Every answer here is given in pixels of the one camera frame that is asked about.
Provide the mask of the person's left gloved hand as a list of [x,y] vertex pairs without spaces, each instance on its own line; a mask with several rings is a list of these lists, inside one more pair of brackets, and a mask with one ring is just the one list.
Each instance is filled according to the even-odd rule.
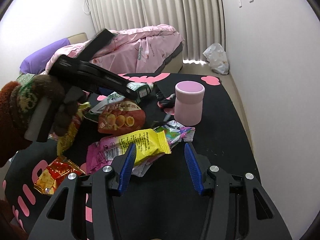
[[56,103],[65,97],[64,88],[50,75],[36,75],[25,85],[11,81],[1,89],[1,154],[7,159],[31,145],[24,134],[43,97]]

